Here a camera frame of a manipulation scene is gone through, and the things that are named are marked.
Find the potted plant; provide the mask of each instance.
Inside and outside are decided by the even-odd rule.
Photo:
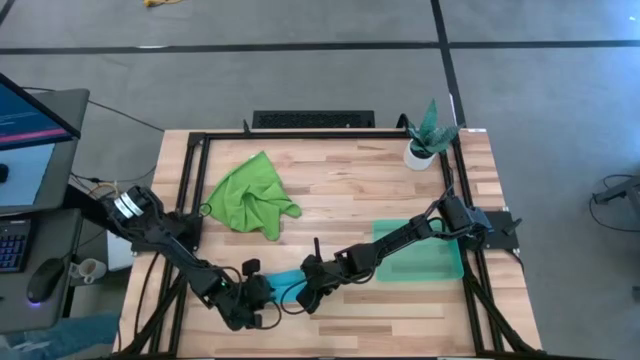
[[[451,140],[458,134],[457,126],[436,127],[438,110],[435,100],[431,100],[424,120],[420,124],[420,130],[417,130],[409,120],[405,120],[411,141],[405,149],[404,162],[413,170],[428,168],[435,154],[446,151]]]

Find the green towel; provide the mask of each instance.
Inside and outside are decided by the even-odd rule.
[[[260,229],[272,241],[280,236],[280,214],[298,217],[302,213],[284,192],[264,151],[220,180],[207,204],[211,206],[211,216],[231,229]]]

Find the teal tray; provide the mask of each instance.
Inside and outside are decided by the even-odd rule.
[[[373,241],[404,226],[408,220],[377,220],[373,222]],[[434,222],[434,230],[441,230]],[[446,281],[462,278],[464,270],[458,240],[428,238],[415,242],[382,261],[376,279],[383,282]]]

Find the computer monitor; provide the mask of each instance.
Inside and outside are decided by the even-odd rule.
[[[0,73],[0,150],[80,138],[80,132]]]

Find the wooden tabletop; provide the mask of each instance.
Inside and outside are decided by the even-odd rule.
[[[164,135],[152,189],[167,210],[176,203],[188,133],[175,130]],[[488,134],[483,130],[463,130],[460,138],[475,205],[486,210],[501,209],[505,203]],[[406,144],[404,139],[213,141],[204,199],[227,172],[264,150],[285,190],[302,208],[302,216],[292,219],[283,215],[277,242],[268,241],[260,232],[232,232],[207,218],[197,256],[237,268],[245,260],[259,258],[261,273],[268,274],[299,268],[306,255],[313,253],[314,237],[320,239],[322,254],[327,259],[349,245],[372,241],[374,220],[408,219],[424,212],[444,191],[439,160],[425,171],[412,171],[402,161]],[[194,164],[198,158],[196,152]],[[455,170],[453,154],[449,159]],[[189,194],[193,192],[195,168]],[[459,187],[456,194],[461,194]],[[498,308],[525,341],[539,348],[520,266],[504,251],[489,250],[486,257]],[[133,265],[120,320],[124,345],[133,336],[136,308],[151,258],[150,254],[140,255]],[[160,257],[151,273],[140,327],[155,308],[163,262]],[[461,281],[382,283],[374,277],[364,285],[340,287],[323,299],[313,315],[284,314],[273,330],[237,332],[227,329],[216,309],[207,310],[189,293],[178,355],[472,355],[462,289]],[[287,308],[300,309],[297,304]],[[485,346],[491,348],[486,315],[481,305],[479,309]],[[263,311],[263,315],[265,326],[277,318],[273,307]],[[161,350],[167,349],[170,323],[165,322]]]

